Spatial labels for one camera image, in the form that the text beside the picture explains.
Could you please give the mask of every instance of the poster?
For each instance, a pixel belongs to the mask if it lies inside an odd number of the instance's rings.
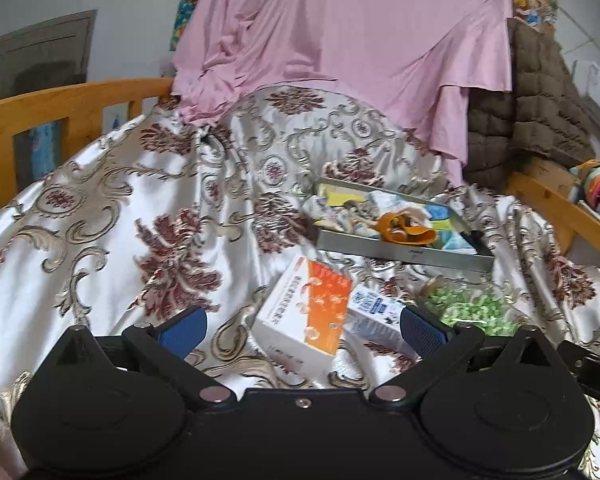
[[[180,0],[178,12],[176,13],[176,21],[173,24],[173,34],[171,35],[171,46],[169,50],[176,50],[178,41],[180,40],[197,4],[198,0]]]
[[[60,165],[61,129],[61,121],[52,121],[29,130],[31,173],[34,181]]]
[[[513,16],[543,34],[554,34],[558,0],[513,0]]]

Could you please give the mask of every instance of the wooden bed frame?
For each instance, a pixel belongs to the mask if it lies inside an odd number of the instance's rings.
[[[61,161],[102,132],[102,109],[128,103],[128,117],[142,113],[142,99],[168,98],[172,78],[123,79],[41,90],[0,100],[0,208],[17,194],[13,136],[62,120]]]
[[[23,94],[0,101],[0,208],[17,194],[13,136],[39,124],[62,120],[61,159],[66,161],[102,131],[102,109],[128,103],[128,117],[142,113],[142,99],[168,98],[170,78],[86,83]],[[521,173],[509,180],[508,193],[533,207],[554,225],[566,253],[576,235],[600,252],[600,222],[558,194]]]

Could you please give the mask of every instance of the pink blanket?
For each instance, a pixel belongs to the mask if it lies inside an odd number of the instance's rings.
[[[178,44],[173,93],[214,123],[262,86],[301,82],[382,110],[466,163],[468,87],[510,90],[511,0],[200,0]]]

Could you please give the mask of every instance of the brown puffer coat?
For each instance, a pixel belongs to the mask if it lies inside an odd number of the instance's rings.
[[[513,92],[471,89],[469,160],[464,179],[503,190],[520,158],[536,155],[567,168],[594,158],[592,124],[560,45],[511,18]]]

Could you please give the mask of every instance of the blue gripper pad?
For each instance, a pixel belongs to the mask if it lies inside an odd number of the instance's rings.
[[[454,330],[426,309],[410,304],[400,314],[402,339],[422,357],[433,354],[454,336]]]
[[[180,359],[184,359],[205,338],[205,309],[192,307],[183,310],[157,326],[156,332],[158,333],[158,343],[161,346],[176,354]]]

